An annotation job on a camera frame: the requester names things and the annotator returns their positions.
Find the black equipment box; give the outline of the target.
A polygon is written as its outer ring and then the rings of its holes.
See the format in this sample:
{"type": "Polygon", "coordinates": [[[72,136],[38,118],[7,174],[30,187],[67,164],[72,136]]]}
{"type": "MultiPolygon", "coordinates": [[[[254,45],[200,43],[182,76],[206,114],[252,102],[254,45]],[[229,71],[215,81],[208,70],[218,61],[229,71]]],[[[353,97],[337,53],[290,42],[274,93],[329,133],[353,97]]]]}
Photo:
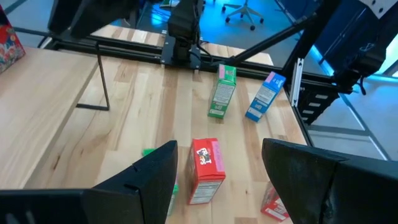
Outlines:
{"type": "Polygon", "coordinates": [[[333,69],[340,88],[363,84],[386,59],[398,34],[398,0],[332,0],[332,13],[315,46],[333,69]]]}

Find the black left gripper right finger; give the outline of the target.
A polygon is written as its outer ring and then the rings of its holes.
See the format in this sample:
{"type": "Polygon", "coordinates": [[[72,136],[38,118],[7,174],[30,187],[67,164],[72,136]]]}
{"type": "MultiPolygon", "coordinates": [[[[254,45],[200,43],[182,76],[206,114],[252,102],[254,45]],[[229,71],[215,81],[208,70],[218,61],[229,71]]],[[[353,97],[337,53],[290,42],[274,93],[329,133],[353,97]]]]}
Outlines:
{"type": "Polygon", "coordinates": [[[398,224],[398,161],[272,138],[262,160],[294,224],[398,224]]]}

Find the grey office chair base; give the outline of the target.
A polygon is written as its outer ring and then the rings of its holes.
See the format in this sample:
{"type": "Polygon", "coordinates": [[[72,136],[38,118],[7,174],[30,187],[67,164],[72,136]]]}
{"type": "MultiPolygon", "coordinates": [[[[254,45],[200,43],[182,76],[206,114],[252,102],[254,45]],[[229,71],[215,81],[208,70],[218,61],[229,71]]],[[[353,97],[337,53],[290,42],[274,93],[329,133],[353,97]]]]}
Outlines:
{"type": "Polygon", "coordinates": [[[260,14],[259,12],[257,12],[255,10],[253,10],[252,8],[250,8],[248,6],[248,0],[245,0],[243,5],[224,3],[222,8],[221,8],[221,12],[225,13],[227,7],[233,8],[233,9],[235,9],[235,11],[233,11],[232,13],[230,13],[230,14],[228,14],[226,16],[225,23],[229,23],[230,20],[231,20],[231,16],[236,15],[236,14],[239,14],[240,18],[243,18],[244,16],[248,17],[248,19],[249,19],[249,21],[251,23],[251,25],[249,27],[249,29],[251,31],[254,31],[256,29],[256,26],[255,26],[255,23],[254,23],[254,19],[252,18],[252,15],[255,15],[255,16],[260,18],[260,20],[259,20],[260,24],[264,23],[264,16],[262,14],[260,14]]]}

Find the wooden shelf with black legs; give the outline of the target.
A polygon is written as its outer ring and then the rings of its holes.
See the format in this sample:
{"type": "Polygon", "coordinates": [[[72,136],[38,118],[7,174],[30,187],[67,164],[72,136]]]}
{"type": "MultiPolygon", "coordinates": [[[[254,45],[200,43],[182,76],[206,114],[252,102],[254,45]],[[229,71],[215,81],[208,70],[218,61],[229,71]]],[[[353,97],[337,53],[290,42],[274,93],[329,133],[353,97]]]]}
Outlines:
{"type": "Polygon", "coordinates": [[[98,69],[86,55],[25,52],[0,74],[0,190],[27,185],[98,69]]]}

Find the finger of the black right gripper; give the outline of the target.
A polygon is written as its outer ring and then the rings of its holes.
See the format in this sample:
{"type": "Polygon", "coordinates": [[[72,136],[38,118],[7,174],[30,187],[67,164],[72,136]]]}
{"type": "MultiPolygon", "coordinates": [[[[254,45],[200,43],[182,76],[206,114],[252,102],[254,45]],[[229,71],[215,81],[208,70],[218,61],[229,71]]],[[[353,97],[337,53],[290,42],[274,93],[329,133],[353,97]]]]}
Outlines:
{"type": "Polygon", "coordinates": [[[86,37],[130,15],[139,0],[82,0],[72,21],[72,37],[86,37]]]}
{"type": "Polygon", "coordinates": [[[78,0],[53,0],[48,30],[60,35],[66,31],[78,9],[78,0]]]}

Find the black aluminium table frame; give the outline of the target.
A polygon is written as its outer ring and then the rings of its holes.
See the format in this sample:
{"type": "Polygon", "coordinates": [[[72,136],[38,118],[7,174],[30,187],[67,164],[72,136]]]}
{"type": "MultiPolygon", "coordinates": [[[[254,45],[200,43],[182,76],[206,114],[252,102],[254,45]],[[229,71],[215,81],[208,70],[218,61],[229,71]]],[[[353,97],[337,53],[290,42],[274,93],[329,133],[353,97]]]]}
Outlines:
{"type": "MultiPolygon", "coordinates": [[[[161,61],[163,47],[156,47],[154,45],[149,44],[140,44],[138,42],[131,42],[128,40],[117,40],[108,37],[100,37],[97,35],[89,35],[85,37],[83,40],[72,40],[67,34],[64,36],[59,36],[52,34],[50,32],[42,32],[37,30],[30,30],[21,27],[15,27],[14,30],[16,32],[21,32],[30,35],[39,35],[44,37],[53,38],[51,41],[50,49],[66,49],[72,50],[74,52],[95,54],[96,49],[94,47],[95,44],[99,44],[99,52],[104,56],[110,56],[114,58],[122,58],[128,60],[136,60],[140,62],[148,62],[154,64],[162,64],[167,65],[163,61],[161,61]]],[[[200,59],[200,68],[193,69],[188,67],[190,70],[201,70],[204,72],[214,72],[215,66],[210,64],[211,57],[207,54],[201,54],[200,59]]],[[[176,68],[186,68],[179,67],[174,65],[167,65],[169,67],[176,68]]],[[[293,106],[292,109],[296,116],[296,119],[299,123],[300,128],[303,131],[304,138],[306,143],[309,145],[313,145],[311,136],[308,134],[308,131],[317,131],[317,132],[326,132],[326,133],[338,133],[338,134],[346,134],[352,136],[365,136],[369,138],[369,140],[373,143],[374,147],[378,150],[379,157],[384,160],[391,160],[391,157],[387,155],[387,152],[380,145],[379,141],[376,139],[375,135],[366,127],[363,120],[359,117],[357,111],[352,107],[351,103],[348,99],[343,96],[344,93],[348,93],[349,90],[344,90],[343,88],[333,85],[331,77],[323,77],[314,73],[303,72],[304,76],[301,81],[301,90],[315,90],[315,91],[326,91],[326,92],[337,92],[339,94],[339,98],[341,98],[345,103],[350,107],[351,112],[356,117],[360,125],[363,127],[362,130],[359,129],[348,129],[348,128],[339,128],[339,127],[331,127],[331,126],[319,126],[307,125],[303,122],[302,117],[299,113],[297,106],[293,106]]]]}

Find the red Froot Loops cereal box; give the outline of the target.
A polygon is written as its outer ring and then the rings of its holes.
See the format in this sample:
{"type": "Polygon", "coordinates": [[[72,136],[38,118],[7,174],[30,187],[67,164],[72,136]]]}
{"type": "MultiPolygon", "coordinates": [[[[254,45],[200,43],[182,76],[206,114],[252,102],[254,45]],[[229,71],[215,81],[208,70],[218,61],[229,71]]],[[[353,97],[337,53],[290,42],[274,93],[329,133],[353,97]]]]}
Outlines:
{"type": "Polygon", "coordinates": [[[272,217],[278,222],[282,222],[289,217],[289,214],[272,182],[267,183],[266,191],[262,199],[261,213],[272,217]]]}
{"type": "Polygon", "coordinates": [[[0,5],[0,74],[25,55],[25,50],[0,5]]]}
{"type": "Polygon", "coordinates": [[[210,203],[225,178],[217,138],[193,139],[185,166],[188,204],[210,203]]]}

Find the green Apple Jacks cereal box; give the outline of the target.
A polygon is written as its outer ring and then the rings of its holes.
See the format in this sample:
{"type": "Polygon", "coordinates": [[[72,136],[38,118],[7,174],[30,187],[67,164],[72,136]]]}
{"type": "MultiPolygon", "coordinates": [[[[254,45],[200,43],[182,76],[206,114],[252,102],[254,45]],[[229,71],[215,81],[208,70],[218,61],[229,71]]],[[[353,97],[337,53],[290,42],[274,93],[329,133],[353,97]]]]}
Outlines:
{"type": "Polygon", "coordinates": [[[218,65],[217,80],[210,95],[208,116],[223,119],[236,88],[236,67],[218,65]]]}
{"type": "MultiPolygon", "coordinates": [[[[144,156],[150,154],[151,152],[153,152],[154,150],[155,150],[154,148],[143,149],[142,156],[144,157],[144,156]]],[[[170,199],[169,208],[167,211],[167,216],[171,216],[171,214],[172,214],[172,211],[174,209],[175,199],[177,197],[178,192],[179,192],[178,176],[176,176],[175,183],[174,183],[174,189],[172,192],[172,197],[170,199]]]]}

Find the blue Rice Krispies cereal box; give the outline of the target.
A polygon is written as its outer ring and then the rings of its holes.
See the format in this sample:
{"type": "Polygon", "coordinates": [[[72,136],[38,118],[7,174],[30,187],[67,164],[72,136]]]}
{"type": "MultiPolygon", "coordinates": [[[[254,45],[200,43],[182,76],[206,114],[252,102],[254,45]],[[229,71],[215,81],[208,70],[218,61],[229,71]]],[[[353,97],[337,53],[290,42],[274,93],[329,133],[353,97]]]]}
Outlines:
{"type": "Polygon", "coordinates": [[[285,81],[284,76],[271,72],[257,91],[245,116],[254,122],[258,122],[281,91],[285,81]]]}

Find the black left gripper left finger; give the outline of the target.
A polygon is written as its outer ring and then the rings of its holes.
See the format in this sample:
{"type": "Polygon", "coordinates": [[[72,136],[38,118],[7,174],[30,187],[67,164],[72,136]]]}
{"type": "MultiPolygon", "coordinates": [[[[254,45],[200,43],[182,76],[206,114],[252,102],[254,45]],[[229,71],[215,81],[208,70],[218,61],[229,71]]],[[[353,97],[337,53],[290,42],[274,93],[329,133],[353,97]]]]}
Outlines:
{"type": "Polygon", "coordinates": [[[92,188],[0,190],[0,224],[164,224],[177,164],[171,140],[92,188]]]}

